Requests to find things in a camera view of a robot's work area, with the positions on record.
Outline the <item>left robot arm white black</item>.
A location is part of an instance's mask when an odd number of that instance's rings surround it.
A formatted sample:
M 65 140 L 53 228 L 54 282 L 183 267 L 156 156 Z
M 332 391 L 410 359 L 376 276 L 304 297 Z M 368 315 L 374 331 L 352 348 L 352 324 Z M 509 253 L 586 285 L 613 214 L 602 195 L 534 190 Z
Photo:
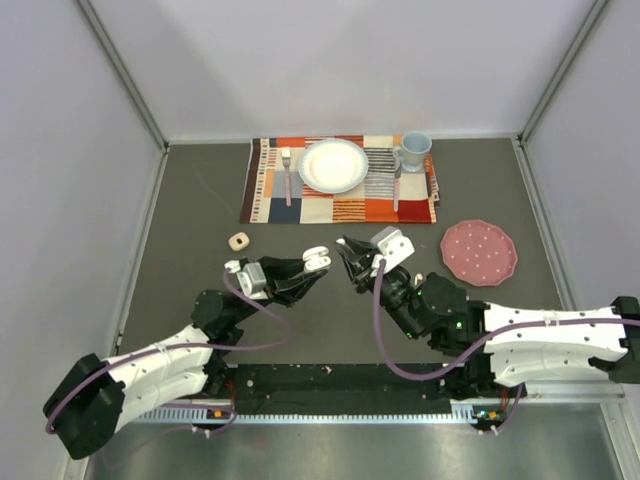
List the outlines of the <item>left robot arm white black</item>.
M 291 324 L 270 305 L 292 307 L 330 266 L 325 247 L 311 248 L 298 259 L 227 262 L 224 289 L 202 291 L 190 323 L 180 331 L 129 354 L 105 359 L 88 354 L 77 360 L 43 406 L 46 433 L 80 460 L 158 407 L 183 397 L 220 394 L 227 387 L 226 355 L 244 348 L 241 323 L 262 313 L 290 336 Z

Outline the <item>white glossy charging case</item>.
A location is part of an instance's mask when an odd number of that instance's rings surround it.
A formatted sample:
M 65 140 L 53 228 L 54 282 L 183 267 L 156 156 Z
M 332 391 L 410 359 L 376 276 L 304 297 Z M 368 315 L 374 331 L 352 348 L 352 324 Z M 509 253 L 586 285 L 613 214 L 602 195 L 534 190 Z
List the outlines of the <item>white glossy charging case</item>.
M 325 246 L 307 249 L 302 255 L 302 261 L 304 262 L 304 271 L 306 273 L 327 270 L 332 263 L 329 249 Z

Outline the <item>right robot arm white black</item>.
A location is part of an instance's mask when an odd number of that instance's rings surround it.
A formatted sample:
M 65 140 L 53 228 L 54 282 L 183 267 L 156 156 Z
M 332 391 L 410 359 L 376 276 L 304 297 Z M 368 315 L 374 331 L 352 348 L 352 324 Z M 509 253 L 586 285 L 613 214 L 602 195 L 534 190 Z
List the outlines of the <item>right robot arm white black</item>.
M 532 310 L 472 300 L 465 289 L 429 273 L 418 281 L 402 263 L 414 252 L 398 231 L 374 241 L 343 236 L 336 242 L 357 293 L 373 296 L 376 343 L 386 366 L 411 381 L 438 383 L 457 400 L 524 391 L 536 380 L 639 381 L 639 301 L 619 296 L 592 310 Z M 387 313 L 410 340 L 449 357 L 429 373 L 395 363 L 384 344 Z

